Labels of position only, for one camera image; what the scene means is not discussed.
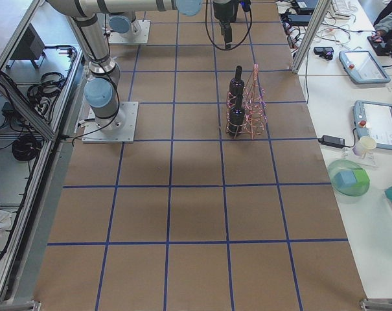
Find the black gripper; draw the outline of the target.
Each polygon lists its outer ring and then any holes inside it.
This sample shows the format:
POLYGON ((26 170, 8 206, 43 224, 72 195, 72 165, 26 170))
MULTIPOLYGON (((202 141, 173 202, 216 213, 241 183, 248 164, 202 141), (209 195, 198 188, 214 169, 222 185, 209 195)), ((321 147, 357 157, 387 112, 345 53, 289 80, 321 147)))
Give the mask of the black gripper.
POLYGON ((224 49, 229 50, 232 42, 231 23, 236 21, 238 1, 213 0, 214 17, 220 21, 220 30, 224 39, 224 49))

